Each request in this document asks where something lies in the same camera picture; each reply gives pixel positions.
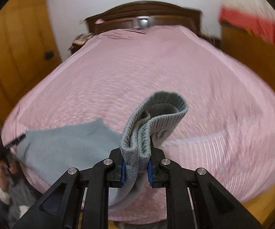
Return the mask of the person's left hand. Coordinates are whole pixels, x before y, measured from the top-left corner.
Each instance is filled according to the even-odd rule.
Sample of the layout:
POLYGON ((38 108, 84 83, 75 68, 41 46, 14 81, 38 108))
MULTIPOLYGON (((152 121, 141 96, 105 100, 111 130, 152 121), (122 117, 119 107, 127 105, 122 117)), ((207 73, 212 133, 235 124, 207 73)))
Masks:
POLYGON ((17 163, 14 159, 10 163, 9 167, 5 162, 0 161, 0 188, 3 191, 7 191, 9 186, 9 178, 17 172, 17 163))

